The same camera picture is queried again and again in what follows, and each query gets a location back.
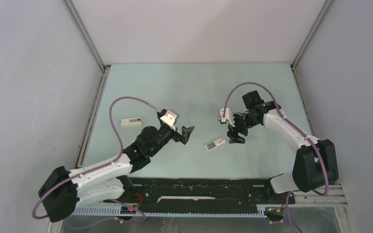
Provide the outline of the white staple box sleeve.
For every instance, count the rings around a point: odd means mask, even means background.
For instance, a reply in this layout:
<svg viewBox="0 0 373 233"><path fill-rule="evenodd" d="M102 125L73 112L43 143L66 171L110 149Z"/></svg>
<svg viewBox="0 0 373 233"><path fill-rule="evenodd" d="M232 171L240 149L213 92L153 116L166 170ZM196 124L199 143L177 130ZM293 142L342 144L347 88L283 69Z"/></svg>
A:
<svg viewBox="0 0 373 233"><path fill-rule="evenodd" d="M219 138L219 139L214 140L212 143L213 143L213 147L218 147L218 146L220 146L220 145L225 144L225 143L226 143L226 140L225 140L225 138L223 137L223 138Z"/></svg>

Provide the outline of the white stapler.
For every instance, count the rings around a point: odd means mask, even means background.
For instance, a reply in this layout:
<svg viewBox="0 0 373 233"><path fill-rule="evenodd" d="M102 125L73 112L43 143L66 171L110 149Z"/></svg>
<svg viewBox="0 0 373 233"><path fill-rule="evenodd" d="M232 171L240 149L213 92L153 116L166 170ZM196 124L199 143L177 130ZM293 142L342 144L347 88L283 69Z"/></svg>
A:
<svg viewBox="0 0 373 233"><path fill-rule="evenodd" d="M120 125L121 127L124 127L124 128L140 127L142 126L142 118L141 117L124 118L121 120Z"/></svg>

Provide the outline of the staple tray box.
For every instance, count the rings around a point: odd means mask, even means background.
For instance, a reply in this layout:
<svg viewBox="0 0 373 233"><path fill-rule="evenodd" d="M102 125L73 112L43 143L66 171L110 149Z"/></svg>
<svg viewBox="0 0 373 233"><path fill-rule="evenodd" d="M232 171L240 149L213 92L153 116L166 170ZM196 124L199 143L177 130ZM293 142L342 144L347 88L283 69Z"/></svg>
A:
<svg viewBox="0 0 373 233"><path fill-rule="evenodd" d="M205 148L206 150L211 150L212 148L214 148L216 145L214 144L214 142L211 142L211 143L207 143L205 144Z"/></svg>

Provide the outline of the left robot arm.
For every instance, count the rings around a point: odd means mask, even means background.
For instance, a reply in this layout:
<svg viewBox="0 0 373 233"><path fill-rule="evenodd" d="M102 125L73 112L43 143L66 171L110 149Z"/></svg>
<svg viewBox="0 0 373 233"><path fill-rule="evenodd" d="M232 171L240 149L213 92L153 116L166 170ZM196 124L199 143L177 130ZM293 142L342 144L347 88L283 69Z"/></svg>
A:
<svg viewBox="0 0 373 233"><path fill-rule="evenodd" d="M109 199L129 202L134 189L128 175L149 164L151 157L171 140L186 144L194 129L183 126L178 133L164 123L160 128L148 126L122 154L88 167L54 169L38 191L46 217L50 222L58 222L76 208L95 202Z"/></svg>

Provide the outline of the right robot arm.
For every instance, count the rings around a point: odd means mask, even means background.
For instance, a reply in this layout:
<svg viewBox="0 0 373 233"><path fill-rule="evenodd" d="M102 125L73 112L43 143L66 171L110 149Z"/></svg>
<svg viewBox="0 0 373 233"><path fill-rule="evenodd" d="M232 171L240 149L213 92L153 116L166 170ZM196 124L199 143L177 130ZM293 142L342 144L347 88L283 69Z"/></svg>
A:
<svg viewBox="0 0 373 233"><path fill-rule="evenodd" d="M265 126L278 135L295 154L291 172L267 180L263 197L275 203L288 191L309 192L337 181L339 170L335 145L329 139L320 140L300 130L274 101L265 102L257 91L242 96L244 113L220 109L220 123L228 124L229 143L245 143L248 130Z"/></svg>

